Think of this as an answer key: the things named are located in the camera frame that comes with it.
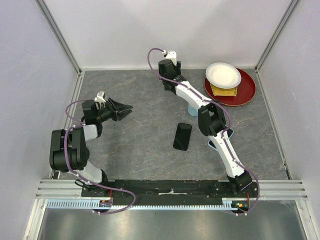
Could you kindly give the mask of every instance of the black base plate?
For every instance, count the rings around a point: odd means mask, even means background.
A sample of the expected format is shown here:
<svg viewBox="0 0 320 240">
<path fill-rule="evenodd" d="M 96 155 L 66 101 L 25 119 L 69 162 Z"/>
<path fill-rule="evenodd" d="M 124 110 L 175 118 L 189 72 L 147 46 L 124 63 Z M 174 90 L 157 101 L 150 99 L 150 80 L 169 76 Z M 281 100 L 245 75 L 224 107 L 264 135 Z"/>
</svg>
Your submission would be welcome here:
<svg viewBox="0 0 320 240">
<path fill-rule="evenodd" d="M 247 198 L 247 192 L 251 198 L 257 197 L 256 182 L 236 193 L 230 182 L 219 180 L 114 180 L 108 182 L 108 187 L 133 192 L 135 206 L 221 205 L 222 198 Z M 110 197 L 110 192 L 102 196 L 100 191 L 82 188 L 81 196 Z M 112 198 L 114 206 L 129 205 L 133 200 L 121 191 L 112 191 Z"/>
</svg>

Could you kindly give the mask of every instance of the white connector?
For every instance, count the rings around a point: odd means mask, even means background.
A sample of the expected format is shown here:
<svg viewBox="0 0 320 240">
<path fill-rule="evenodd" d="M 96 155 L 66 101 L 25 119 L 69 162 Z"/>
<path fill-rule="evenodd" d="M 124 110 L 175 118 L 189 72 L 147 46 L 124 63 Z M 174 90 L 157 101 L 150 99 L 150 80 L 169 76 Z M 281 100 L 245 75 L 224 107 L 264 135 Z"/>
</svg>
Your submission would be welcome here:
<svg viewBox="0 0 320 240">
<path fill-rule="evenodd" d="M 173 64 L 175 66 L 177 66 L 177 53 L 176 53 L 176 51 L 168 51 L 165 56 L 165 59 L 171 60 L 173 62 Z"/>
<path fill-rule="evenodd" d="M 97 96 L 94 98 L 94 101 L 96 103 L 100 103 L 100 104 L 104 104 L 106 102 L 105 100 L 105 92 L 104 91 L 100 91 Z"/>
</svg>

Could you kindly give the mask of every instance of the white plate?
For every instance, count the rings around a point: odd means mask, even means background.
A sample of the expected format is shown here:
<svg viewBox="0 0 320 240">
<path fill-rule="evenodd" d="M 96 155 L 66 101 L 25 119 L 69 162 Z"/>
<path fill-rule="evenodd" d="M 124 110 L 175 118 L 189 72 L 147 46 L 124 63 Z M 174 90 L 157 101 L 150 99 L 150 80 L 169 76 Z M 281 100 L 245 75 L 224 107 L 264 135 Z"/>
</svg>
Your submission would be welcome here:
<svg viewBox="0 0 320 240">
<path fill-rule="evenodd" d="M 232 89 L 241 82 L 240 72 L 232 65 L 216 62 L 208 66 L 205 76 L 209 82 L 221 89 Z"/>
</svg>

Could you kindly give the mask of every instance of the cable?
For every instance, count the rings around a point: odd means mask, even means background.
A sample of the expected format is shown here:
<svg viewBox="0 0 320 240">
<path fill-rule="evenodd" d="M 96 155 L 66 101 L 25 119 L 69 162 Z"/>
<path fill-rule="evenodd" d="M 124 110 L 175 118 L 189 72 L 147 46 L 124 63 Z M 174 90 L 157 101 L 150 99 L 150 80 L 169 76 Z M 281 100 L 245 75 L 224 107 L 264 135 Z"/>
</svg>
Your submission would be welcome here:
<svg viewBox="0 0 320 240">
<path fill-rule="evenodd" d="M 94 213 L 97 213 L 99 215 L 110 215 L 110 214 L 116 214 L 116 213 L 120 213 L 124 210 L 127 210 L 128 208 L 130 208 L 136 201 L 136 195 L 132 192 L 132 191 L 129 191 L 129 190 L 125 190 L 125 189 L 119 189 L 119 188 L 114 188 L 114 187 L 109 187 L 109 186 L 104 186 L 104 185 L 101 185 L 97 182 L 94 182 L 94 181 L 90 181 L 88 179 L 86 179 L 85 177 L 83 177 L 81 174 L 79 174 L 78 172 L 72 170 L 71 166 L 70 166 L 70 162 L 69 162 L 69 156 L 68 156 L 68 135 L 70 133 L 70 131 L 72 129 L 75 129 L 75 128 L 82 128 L 83 126 L 85 126 L 85 124 L 81 121 L 79 121 L 78 119 L 75 119 L 73 117 L 71 117 L 69 114 L 68 114 L 68 109 L 70 108 L 70 106 L 72 106 L 73 104 L 76 104 L 76 103 L 79 103 L 79 102 L 83 102 L 84 100 L 78 100 L 78 101 L 74 101 L 72 103 L 70 103 L 66 109 L 65 109 L 65 113 L 67 114 L 67 116 L 69 118 L 71 118 L 72 120 L 74 120 L 75 122 L 78 122 L 80 123 L 80 125 L 73 125 L 71 127 L 69 127 L 67 129 L 67 131 L 65 132 L 65 135 L 64 135 L 64 142 L 63 142 L 63 147 L 64 147 L 64 157 L 65 157 L 65 163 L 66 163 L 66 166 L 69 170 L 70 173 L 76 175 L 78 178 L 82 179 L 83 181 L 85 181 L 87 184 L 92 184 L 92 185 L 95 185 L 97 187 L 100 187 L 100 188 L 103 188 L 103 189 L 108 189 L 110 191 L 119 191 L 119 192 L 123 192 L 123 193 L 128 193 L 128 194 L 131 194 L 133 196 L 133 201 L 126 207 L 123 207 L 123 208 L 120 208 L 120 209 L 117 209 L 115 211 L 108 211 L 108 212 L 100 212 L 100 211 L 95 211 L 93 210 Z"/>
<path fill-rule="evenodd" d="M 171 83 L 174 83 L 174 84 L 178 84 L 178 85 L 181 85 L 181 86 L 183 86 L 183 87 L 185 87 L 185 88 L 188 88 L 187 85 L 185 85 L 185 84 L 183 84 L 183 83 L 181 83 L 181 82 L 174 81 L 174 80 L 171 80 L 171 79 L 168 79 L 168 78 L 165 78 L 165 77 L 161 76 L 159 73 L 157 73 L 157 72 L 153 69 L 153 67 L 151 66 L 151 63 L 150 63 L 150 53 L 151 53 L 153 50 L 157 50 L 157 51 L 160 51 L 160 52 L 162 52 L 162 53 L 165 52 L 165 51 L 162 50 L 161 48 L 157 48 L 157 47 L 151 48 L 151 49 L 149 50 L 148 55 L 147 55 L 147 61 L 148 61 L 148 65 L 149 65 L 151 71 L 152 71 L 157 77 L 159 77 L 159 78 L 162 79 L 162 80 L 165 80 L 165 81 L 168 81 L 168 82 L 171 82 Z M 194 91 L 192 88 L 189 88 L 189 90 L 190 90 L 191 92 L 193 92 L 199 99 L 203 100 L 202 97 L 201 97 L 196 91 Z M 230 117 L 228 111 L 227 111 L 223 106 L 221 106 L 219 103 L 216 103 L 215 101 L 207 100 L 207 99 L 204 99 L 203 101 L 204 101 L 204 102 L 207 102 L 207 103 L 212 103 L 212 104 L 216 105 L 217 107 L 221 108 L 222 111 L 226 114 L 229 124 L 228 124 L 228 126 L 226 127 L 226 129 L 224 129 L 224 130 L 222 131 L 222 136 L 223 136 L 223 134 L 224 134 L 226 131 L 228 131 L 228 130 L 231 128 L 231 125 L 232 125 L 231 117 Z M 239 214 L 238 214 L 238 215 L 240 215 L 240 216 L 241 216 L 241 215 L 247 215 L 247 213 L 251 212 L 251 210 L 255 208 L 255 206 L 257 205 L 257 202 L 258 202 L 258 200 L 259 200 L 259 196 L 260 196 L 260 185 L 259 185 L 259 181 L 258 181 L 257 176 L 256 176 L 251 170 L 249 170 L 248 168 L 246 168 L 245 166 L 243 166 L 241 163 L 239 163 L 239 162 L 236 160 L 235 156 L 233 155 L 233 153 L 232 153 L 232 151 L 231 151 L 231 149 L 230 149 L 230 147 L 229 147 L 229 145 L 228 145 L 228 142 L 227 142 L 226 138 L 223 137 L 222 139 L 223 139 L 224 144 L 226 145 L 226 147 L 227 147 L 227 149 L 228 149 L 228 151 L 229 151 L 229 153 L 230 153 L 233 161 L 234 161 L 239 167 L 241 167 L 243 170 L 245 170 L 245 171 L 247 171 L 249 174 L 251 174 L 251 175 L 254 177 L 254 179 L 255 179 L 255 181 L 256 181 L 256 184 L 257 184 L 257 197 L 256 197 L 256 199 L 255 199 L 255 201 L 254 201 L 254 204 L 253 204 L 252 208 L 249 209 L 246 213 L 239 213 Z"/>
<path fill-rule="evenodd" d="M 74 101 L 74 102 L 72 102 L 72 103 L 70 103 L 68 106 L 66 106 L 66 108 L 65 108 L 65 114 L 70 118 L 70 119 L 72 119 L 73 121 L 75 121 L 75 122 L 77 122 L 77 123 L 79 123 L 79 124 L 84 124 L 82 121 L 80 121 L 80 120 L 78 120 L 78 119 L 76 119 L 76 118 L 74 118 L 74 117 L 72 117 L 71 115 L 69 115 L 69 108 L 73 105 L 73 104 L 76 104 L 76 103 L 81 103 L 81 102 L 84 102 L 85 100 L 77 100 L 77 101 Z"/>
</svg>

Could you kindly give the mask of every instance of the white wall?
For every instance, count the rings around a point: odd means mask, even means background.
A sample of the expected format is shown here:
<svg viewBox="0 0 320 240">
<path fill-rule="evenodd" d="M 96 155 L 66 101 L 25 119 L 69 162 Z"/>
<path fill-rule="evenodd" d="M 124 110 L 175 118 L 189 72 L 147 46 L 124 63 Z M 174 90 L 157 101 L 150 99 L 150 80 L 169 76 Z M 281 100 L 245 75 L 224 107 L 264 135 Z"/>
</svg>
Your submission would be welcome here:
<svg viewBox="0 0 320 240">
<path fill-rule="evenodd" d="M 320 1 L 300 1 L 260 71 L 289 170 L 320 223 Z"/>
<path fill-rule="evenodd" d="M 74 72 L 33 0 L 0 7 L 0 239 L 22 239 Z"/>
<path fill-rule="evenodd" d="M 182 67 L 255 66 L 290 2 L 45 1 L 79 65 L 95 69 L 148 68 L 153 47 L 176 50 Z"/>
</svg>

